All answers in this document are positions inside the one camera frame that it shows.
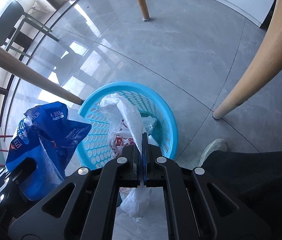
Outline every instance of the chair backrest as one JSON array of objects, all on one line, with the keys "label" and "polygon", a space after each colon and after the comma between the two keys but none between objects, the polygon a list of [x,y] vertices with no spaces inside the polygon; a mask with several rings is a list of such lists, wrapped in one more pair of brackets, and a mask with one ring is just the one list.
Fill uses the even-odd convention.
[{"label": "chair backrest", "polygon": [[3,12],[0,17],[0,46],[5,44],[7,37],[23,13],[23,7],[17,1],[12,1]]}]

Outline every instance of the person's leg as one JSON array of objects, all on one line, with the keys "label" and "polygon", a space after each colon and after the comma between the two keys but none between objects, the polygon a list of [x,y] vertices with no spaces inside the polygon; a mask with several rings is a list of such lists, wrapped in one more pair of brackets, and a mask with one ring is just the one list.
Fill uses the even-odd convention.
[{"label": "person's leg", "polygon": [[214,151],[202,164],[282,239],[282,152]]}]

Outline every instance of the basket rim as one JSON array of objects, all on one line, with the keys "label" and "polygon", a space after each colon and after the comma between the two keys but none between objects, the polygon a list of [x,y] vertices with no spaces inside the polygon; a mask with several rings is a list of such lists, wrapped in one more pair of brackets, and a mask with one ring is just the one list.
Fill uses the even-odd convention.
[{"label": "basket rim", "polygon": [[[179,132],[178,132],[175,117],[172,113],[171,108],[166,103],[166,101],[164,101],[164,99],[158,93],[156,93],[154,90],[152,90],[152,89],[150,89],[150,88],[148,88],[148,87],[146,87],[142,84],[139,84],[139,83],[136,83],[136,82],[120,81],[120,82],[113,82],[113,83],[104,85],[104,86],[98,88],[97,90],[95,90],[91,95],[89,95],[89,97],[86,100],[84,100],[84,103],[81,105],[81,107],[78,111],[79,115],[84,117],[84,115],[87,113],[89,108],[92,107],[92,104],[94,104],[97,100],[102,99],[104,96],[114,93],[115,89],[117,91],[125,90],[125,91],[128,91],[128,92],[131,92],[131,89],[132,89],[132,91],[133,91],[133,89],[136,90],[135,92],[140,90],[140,91],[142,91],[142,94],[144,96],[148,96],[153,101],[155,101],[155,103],[158,105],[162,114],[166,117],[167,124],[169,126],[170,131],[171,131],[169,138],[171,140],[171,146],[172,147],[169,149],[170,154],[169,154],[168,158],[174,159],[176,157],[176,150],[177,150],[177,147],[178,147],[178,138],[179,138]],[[82,160],[78,151],[77,151],[77,154],[78,154],[79,160],[81,161],[81,163],[83,163],[83,160]]]}]

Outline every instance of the perforated basket wall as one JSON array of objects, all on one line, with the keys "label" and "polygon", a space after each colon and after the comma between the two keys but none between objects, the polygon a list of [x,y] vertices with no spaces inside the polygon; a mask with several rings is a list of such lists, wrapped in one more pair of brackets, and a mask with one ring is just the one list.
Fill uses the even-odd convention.
[{"label": "perforated basket wall", "polygon": [[158,141],[162,155],[173,159],[177,148],[178,131],[174,116],[166,102],[153,90],[131,82],[116,82],[96,90],[79,110],[79,114],[92,125],[88,136],[78,145],[77,154],[84,166],[90,169],[103,167],[113,156],[108,146],[109,121],[101,114],[100,100],[112,93],[124,96],[137,106],[142,116],[151,115],[157,119],[161,139]]}]

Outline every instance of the gray chair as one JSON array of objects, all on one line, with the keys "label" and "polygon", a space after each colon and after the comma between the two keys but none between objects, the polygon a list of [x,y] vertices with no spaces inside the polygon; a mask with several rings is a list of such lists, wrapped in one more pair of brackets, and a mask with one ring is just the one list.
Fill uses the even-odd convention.
[{"label": "gray chair", "polygon": [[[23,18],[20,25],[9,40],[9,43],[7,44],[6,39],[8,38],[9,34],[13,30],[14,25],[16,25],[22,15],[24,15],[25,17]],[[16,49],[12,46],[24,23],[30,24],[32,27],[44,33],[46,36],[49,36],[50,38],[54,39],[56,42],[59,41],[59,39],[57,39],[50,33],[52,32],[50,28],[46,27],[44,24],[36,20],[30,14],[25,13],[23,7],[17,1],[12,1],[0,17],[0,46],[7,44],[5,48],[6,51],[12,49],[20,53],[21,55],[32,58],[31,55],[26,54],[25,52],[20,51],[19,49]]]}]

